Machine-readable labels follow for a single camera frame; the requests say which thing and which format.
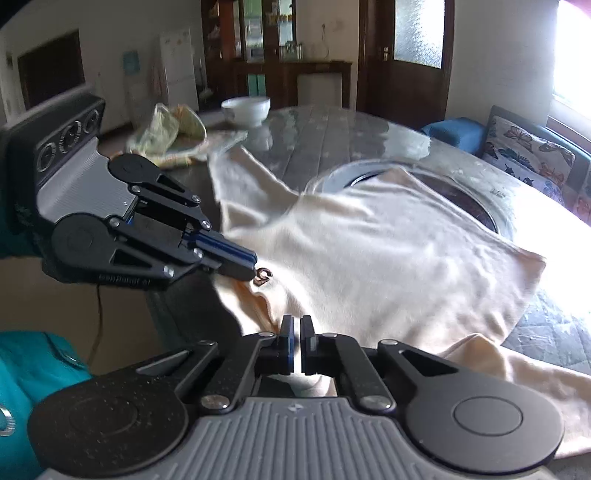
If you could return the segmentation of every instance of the wooden door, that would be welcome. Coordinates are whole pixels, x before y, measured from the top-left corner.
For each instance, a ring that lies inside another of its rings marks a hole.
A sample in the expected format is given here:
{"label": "wooden door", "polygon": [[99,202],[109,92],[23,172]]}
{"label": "wooden door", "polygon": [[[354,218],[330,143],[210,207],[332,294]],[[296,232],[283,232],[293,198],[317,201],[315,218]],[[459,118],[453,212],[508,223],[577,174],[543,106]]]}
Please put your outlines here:
{"label": "wooden door", "polygon": [[358,109],[419,129],[442,120],[454,0],[361,0]]}

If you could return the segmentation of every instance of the gray gripper housing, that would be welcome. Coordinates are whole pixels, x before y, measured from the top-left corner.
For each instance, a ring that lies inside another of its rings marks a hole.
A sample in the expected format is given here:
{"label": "gray gripper housing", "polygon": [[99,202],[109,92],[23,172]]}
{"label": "gray gripper housing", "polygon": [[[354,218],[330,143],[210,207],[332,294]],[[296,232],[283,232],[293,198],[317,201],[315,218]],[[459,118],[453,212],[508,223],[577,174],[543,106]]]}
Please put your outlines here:
{"label": "gray gripper housing", "polygon": [[[400,427],[357,412],[345,398],[247,398],[200,418],[155,465],[121,480],[460,480],[422,455]],[[552,480],[545,468],[501,479]],[[74,480],[54,470],[38,480]]]}

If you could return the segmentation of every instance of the window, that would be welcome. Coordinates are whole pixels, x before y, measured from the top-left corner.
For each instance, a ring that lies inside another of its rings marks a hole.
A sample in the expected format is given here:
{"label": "window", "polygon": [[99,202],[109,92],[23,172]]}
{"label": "window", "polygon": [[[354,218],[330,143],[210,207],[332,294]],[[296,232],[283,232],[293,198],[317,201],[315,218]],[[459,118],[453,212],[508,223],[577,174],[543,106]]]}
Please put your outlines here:
{"label": "window", "polygon": [[554,96],[591,119],[591,17],[570,2],[558,4]]}

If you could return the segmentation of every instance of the teal jacket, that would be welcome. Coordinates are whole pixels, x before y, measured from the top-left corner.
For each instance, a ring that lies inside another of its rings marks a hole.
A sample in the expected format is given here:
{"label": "teal jacket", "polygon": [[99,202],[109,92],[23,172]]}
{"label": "teal jacket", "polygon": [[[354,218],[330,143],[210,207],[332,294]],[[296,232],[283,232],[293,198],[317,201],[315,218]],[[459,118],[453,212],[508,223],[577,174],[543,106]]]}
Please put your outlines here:
{"label": "teal jacket", "polygon": [[0,333],[0,479],[33,480],[41,474],[27,437],[29,415],[46,396],[89,378],[62,337]]}

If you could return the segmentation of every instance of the butterfly pillow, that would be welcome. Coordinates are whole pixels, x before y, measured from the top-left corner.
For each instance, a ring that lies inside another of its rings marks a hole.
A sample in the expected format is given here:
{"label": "butterfly pillow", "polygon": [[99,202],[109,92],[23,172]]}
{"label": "butterfly pillow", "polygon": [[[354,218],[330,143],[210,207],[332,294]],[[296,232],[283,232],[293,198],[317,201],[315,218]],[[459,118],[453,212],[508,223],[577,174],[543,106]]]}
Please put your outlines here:
{"label": "butterfly pillow", "polygon": [[574,164],[570,150],[494,116],[482,159],[564,204],[561,192]]}

